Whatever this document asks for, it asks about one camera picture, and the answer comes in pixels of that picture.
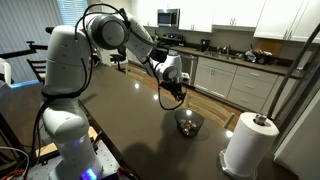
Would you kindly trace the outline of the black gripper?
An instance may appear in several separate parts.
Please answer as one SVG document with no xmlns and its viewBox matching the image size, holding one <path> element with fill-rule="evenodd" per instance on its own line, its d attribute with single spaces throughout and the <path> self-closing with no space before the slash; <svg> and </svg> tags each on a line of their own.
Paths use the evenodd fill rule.
<svg viewBox="0 0 320 180">
<path fill-rule="evenodd" d="M 182 91 L 181 83 L 161 82 L 160 86 L 169 91 L 178 101 L 183 101 L 186 97 L 186 93 Z"/>
</svg>

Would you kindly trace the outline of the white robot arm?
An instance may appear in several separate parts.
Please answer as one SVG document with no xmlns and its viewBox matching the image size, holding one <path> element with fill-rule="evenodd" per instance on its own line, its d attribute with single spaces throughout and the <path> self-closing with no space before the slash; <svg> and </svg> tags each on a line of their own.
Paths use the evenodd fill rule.
<svg viewBox="0 0 320 180">
<path fill-rule="evenodd" d="M 152 57 L 154 42 L 146 29 L 129 13 L 97 13 L 81 20 L 83 26 L 53 28 L 48 45 L 42 96 L 44 128 L 56 145 L 61 162 L 49 180 L 97 180 L 103 165 L 88 135 L 89 122 L 78 105 L 87 79 L 87 65 L 95 48 L 129 49 L 149 75 L 173 86 L 189 78 L 181 58 L 169 54 L 164 61 Z"/>
</svg>

